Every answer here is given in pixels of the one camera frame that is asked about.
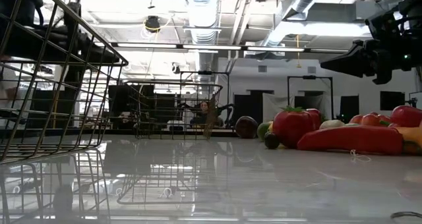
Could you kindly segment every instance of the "wire basket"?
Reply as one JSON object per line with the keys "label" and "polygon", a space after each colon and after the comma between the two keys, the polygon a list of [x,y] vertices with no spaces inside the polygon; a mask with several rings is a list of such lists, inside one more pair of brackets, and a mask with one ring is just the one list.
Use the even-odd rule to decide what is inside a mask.
{"label": "wire basket", "polygon": [[0,163],[102,140],[107,88],[128,61],[81,19],[78,2],[0,0]]}
{"label": "wire basket", "polygon": [[183,82],[127,82],[130,121],[137,138],[209,139],[222,86]]}

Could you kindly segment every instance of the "white wall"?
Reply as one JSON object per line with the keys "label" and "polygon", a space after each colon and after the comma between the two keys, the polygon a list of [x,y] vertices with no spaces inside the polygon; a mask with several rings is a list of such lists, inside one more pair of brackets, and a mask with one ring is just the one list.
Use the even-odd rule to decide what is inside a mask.
{"label": "white wall", "polygon": [[[333,76],[334,84],[334,116],[340,113],[340,96],[356,96],[359,95],[359,112],[360,114],[370,113],[371,111],[390,115],[391,111],[380,110],[380,91],[405,92],[406,99],[409,99],[410,92],[417,91],[417,83],[415,73],[413,71],[403,72],[395,70],[393,79],[385,85],[375,85],[373,78],[357,78],[346,74],[329,72]],[[248,94],[247,90],[274,90],[277,96],[287,96],[287,75],[284,76],[230,76],[229,102],[233,102],[233,94]],[[225,80],[219,79],[219,84],[224,88],[220,93],[220,104],[227,102],[227,84]],[[320,90],[330,95],[329,81],[325,83],[321,80],[302,80],[291,79],[290,90],[291,95],[299,95],[301,90]],[[326,117],[330,118],[330,103],[327,101],[328,109]]]}

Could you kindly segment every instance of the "dark doorway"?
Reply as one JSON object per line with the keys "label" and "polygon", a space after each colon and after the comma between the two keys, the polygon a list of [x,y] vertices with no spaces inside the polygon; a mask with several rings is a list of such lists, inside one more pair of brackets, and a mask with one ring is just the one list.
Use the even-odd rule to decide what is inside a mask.
{"label": "dark doorway", "polygon": [[342,96],[340,102],[340,118],[349,122],[353,116],[359,114],[359,96]]}

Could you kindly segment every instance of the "black equipment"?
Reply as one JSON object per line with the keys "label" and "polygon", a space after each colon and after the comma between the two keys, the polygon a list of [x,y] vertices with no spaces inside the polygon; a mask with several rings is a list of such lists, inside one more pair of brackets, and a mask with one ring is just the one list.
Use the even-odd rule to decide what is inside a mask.
{"label": "black equipment", "polygon": [[[398,20],[394,18],[397,11],[403,16]],[[385,84],[393,70],[408,71],[422,65],[422,0],[403,0],[393,9],[368,18],[365,24],[373,40],[354,41],[346,54],[322,62],[323,69],[360,78],[376,75],[373,82]]]}

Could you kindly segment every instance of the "red chili pepper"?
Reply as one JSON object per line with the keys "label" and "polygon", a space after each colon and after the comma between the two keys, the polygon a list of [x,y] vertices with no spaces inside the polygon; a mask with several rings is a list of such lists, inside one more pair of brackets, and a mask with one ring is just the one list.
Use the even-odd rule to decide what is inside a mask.
{"label": "red chili pepper", "polygon": [[308,132],[297,143],[298,150],[356,150],[357,153],[399,155],[403,136],[395,128],[345,126]]}
{"label": "red chili pepper", "polygon": [[318,130],[319,126],[321,126],[321,112],[318,109],[307,109],[311,115],[312,122],[314,123],[314,130]]}
{"label": "red chili pepper", "polygon": [[403,127],[417,127],[422,121],[422,110],[408,105],[397,106],[391,114],[391,121]]}

